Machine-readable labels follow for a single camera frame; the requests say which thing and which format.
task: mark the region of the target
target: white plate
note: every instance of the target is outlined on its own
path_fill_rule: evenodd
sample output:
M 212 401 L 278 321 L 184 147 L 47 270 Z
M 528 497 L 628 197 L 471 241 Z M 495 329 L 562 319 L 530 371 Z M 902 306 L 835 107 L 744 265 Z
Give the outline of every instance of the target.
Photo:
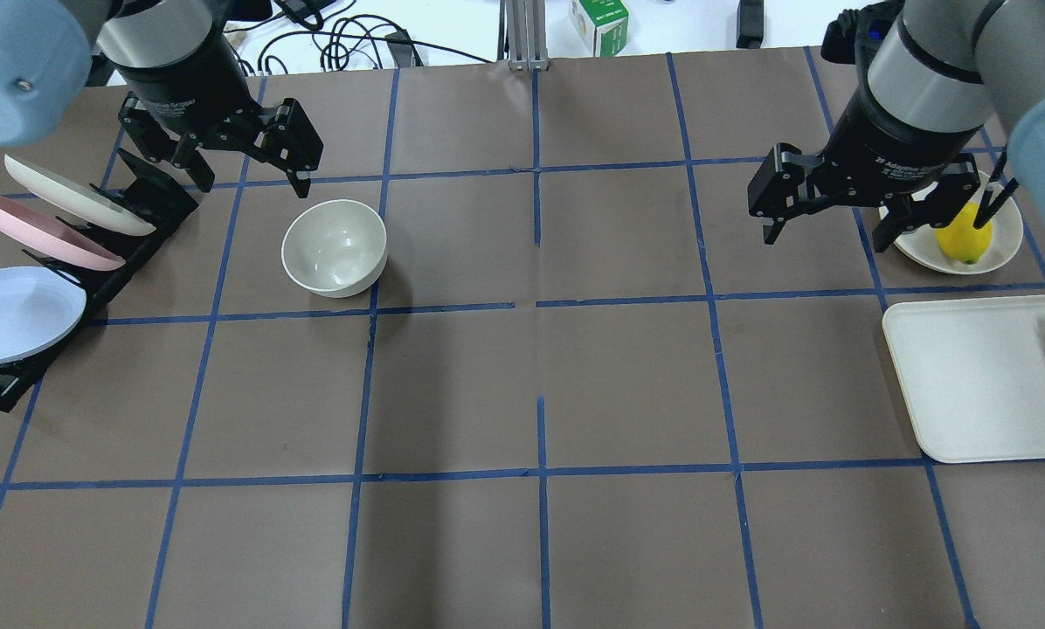
M 42 266 L 0 269 L 0 364 L 51 347 L 79 322 L 84 289 Z
M 982 172 L 982 182 L 988 182 L 988 174 Z M 911 194 L 911 199 L 923 200 L 933 189 L 934 186 L 932 184 L 930 187 Z M 994 194 L 998 194 L 1000 184 L 991 184 L 990 189 L 993 190 Z M 983 191 L 984 187 L 982 186 L 973 195 L 971 202 L 980 203 L 981 192 Z M 883 218 L 886 215 L 887 208 L 879 208 L 879 217 Z M 1019 248 L 1023 243 L 1023 219 L 1021 218 L 1021 214 L 1019 214 L 1019 207 L 1016 206 L 1014 200 L 1006 200 L 1003 207 L 1000 208 L 1000 211 L 997 212 L 997 215 L 990 223 L 993 224 L 993 242 L 989 244 L 988 251 L 984 252 L 984 255 L 975 264 L 957 262 L 955 259 L 950 259 L 942 253 L 937 239 L 934 238 L 934 230 L 931 230 L 930 227 L 920 227 L 919 231 L 914 232 L 914 234 L 899 236 L 899 238 L 895 239 L 895 248 L 902 251 L 907 258 L 911 258 L 923 266 L 939 271 L 943 274 L 988 274 L 988 272 L 996 271 L 1008 263 L 1009 259 L 1016 256 L 1016 253 L 1019 252 Z
M 65 211 L 70 211 L 88 223 L 127 236 L 144 236 L 155 230 L 154 226 L 139 218 L 135 212 L 112 203 L 107 196 L 91 188 L 83 187 L 70 179 L 64 179 L 48 168 L 8 155 L 4 157 L 3 162 L 6 163 L 6 171 L 10 177 L 32 194 L 47 200 L 48 203 Z
M 898 303 L 883 335 L 927 455 L 1045 459 L 1045 296 Z

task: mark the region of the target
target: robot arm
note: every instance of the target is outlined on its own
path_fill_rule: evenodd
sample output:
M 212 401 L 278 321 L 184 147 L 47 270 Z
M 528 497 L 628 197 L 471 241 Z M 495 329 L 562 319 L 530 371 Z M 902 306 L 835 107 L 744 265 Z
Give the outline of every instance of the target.
M 222 34 L 230 0 L 0 0 L 0 144 L 47 136 L 90 68 L 91 41 L 131 85 L 118 112 L 142 155 L 204 191 L 198 148 L 243 152 L 309 192 L 323 143 L 293 98 L 263 108 Z M 177 136 L 172 139 L 167 131 Z
M 907 0 L 902 13 L 879 3 L 854 25 L 845 61 L 859 87 L 827 146 L 805 156 L 777 144 L 751 179 L 764 240 L 834 205 L 887 207 L 876 251 L 902 232 L 949 226 L 978 187 L 961 148 L 994 109 L 1045 222 L 1045 0 Z M 933 183 L 925 200 L 910 199 Z

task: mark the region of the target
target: yellow fruit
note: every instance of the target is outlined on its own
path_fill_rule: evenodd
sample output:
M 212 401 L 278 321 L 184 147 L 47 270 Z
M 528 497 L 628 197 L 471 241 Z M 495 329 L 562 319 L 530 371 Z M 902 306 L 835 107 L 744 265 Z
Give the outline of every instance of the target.
M 977 218 L 978 204 L 967 203 L 949 227 L 934 230 L 934 238 L 947 258 L 966 264 L 976 264 L 993 242 L 993 223 L 980 230 L 974 230 L 973 219 Z

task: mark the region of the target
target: green and white box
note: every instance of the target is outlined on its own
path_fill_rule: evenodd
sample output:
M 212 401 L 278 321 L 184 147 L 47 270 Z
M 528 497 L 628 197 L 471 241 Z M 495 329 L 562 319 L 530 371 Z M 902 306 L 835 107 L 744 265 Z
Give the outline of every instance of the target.
M 627 45 L 631 14 L 620 0 L 573 0 L 570 19 L 594 56 L 614 56 Z

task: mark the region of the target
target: white tray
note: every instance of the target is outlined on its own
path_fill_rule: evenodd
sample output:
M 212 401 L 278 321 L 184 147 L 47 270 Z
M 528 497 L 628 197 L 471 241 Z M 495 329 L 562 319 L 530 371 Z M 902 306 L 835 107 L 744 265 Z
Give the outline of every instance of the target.
M 1045 296 L 899 303 L 883 335 L 927 455 L 1045 459 Z

